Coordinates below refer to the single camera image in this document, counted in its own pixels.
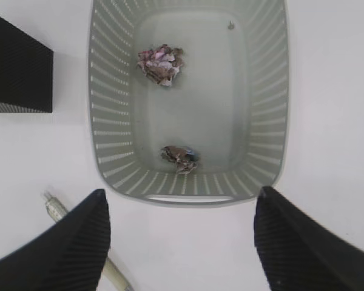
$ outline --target black ribbed object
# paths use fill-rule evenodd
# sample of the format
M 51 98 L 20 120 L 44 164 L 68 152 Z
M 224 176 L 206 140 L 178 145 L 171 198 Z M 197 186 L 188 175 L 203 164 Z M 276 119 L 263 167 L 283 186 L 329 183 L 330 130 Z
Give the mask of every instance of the black ribbed object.
M 258 197 L 254 229 L 272 291 L 364 291 L 364 253 L 271 187 Z
M 0 260 L 0 291 L 96 290 L 110 247 L 104 190 L 51 229 Z
M 53 52 L 0 17 L 0 113 L 53 112 Z

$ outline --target crumpled brown paper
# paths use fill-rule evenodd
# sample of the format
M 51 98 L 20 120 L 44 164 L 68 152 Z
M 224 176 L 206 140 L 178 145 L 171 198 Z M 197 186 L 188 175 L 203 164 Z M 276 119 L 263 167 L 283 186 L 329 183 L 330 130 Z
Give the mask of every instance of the crumpled brown paper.
M 180 57 L 182 54 L 181 48 L 163 44 L 155 50 L 139 52 L 138 66 L 153 82 L 169 87 L 184 64 Z
M 188 174 L 198 166 L 199 156 L 188 147 L 169 145 L 161 149 L 161 157 L 177 166 L 177 174 Z

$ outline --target gray plastic basket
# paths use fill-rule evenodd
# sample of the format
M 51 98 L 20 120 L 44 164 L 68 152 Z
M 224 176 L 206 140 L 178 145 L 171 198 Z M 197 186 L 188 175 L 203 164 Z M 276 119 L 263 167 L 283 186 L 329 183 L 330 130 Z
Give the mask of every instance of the gray plastic basket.
M 171 88 L 136 67 L 169 44 L 186 63 Z M 255 198 L 283 162 L 288 118 L 283 0 L 94 0 L 89 98 L 99 172 L 118 193 L 172 204 Z M 160 148 L 188 146 L 188 175 Z

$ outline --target white surface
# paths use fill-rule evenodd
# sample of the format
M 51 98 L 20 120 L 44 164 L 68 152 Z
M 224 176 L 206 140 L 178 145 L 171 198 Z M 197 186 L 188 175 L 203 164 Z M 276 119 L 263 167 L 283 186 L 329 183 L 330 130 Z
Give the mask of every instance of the white surface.
M 364 0 L 289 0 L 291 121 L 277 188 L 364 250 Z M 0 257 L 104 187 L 87 128 L 89 0 L 0 0 L 0 15 L 56 51 L 55 113 L 0 115 Z M 254 202 L 218 209 L 147 205 L 108 191 L 112 258 L 136 291 L 268 291 L 253 247 Z M 105 280 L 99 290 L 113 290 Z

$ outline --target black box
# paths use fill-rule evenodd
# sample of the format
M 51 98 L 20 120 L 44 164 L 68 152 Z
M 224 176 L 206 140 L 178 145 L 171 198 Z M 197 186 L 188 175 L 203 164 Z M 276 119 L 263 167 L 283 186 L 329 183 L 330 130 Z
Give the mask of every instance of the black box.
M 53 51 L 0 17 L 0 113 L 53 112 Z

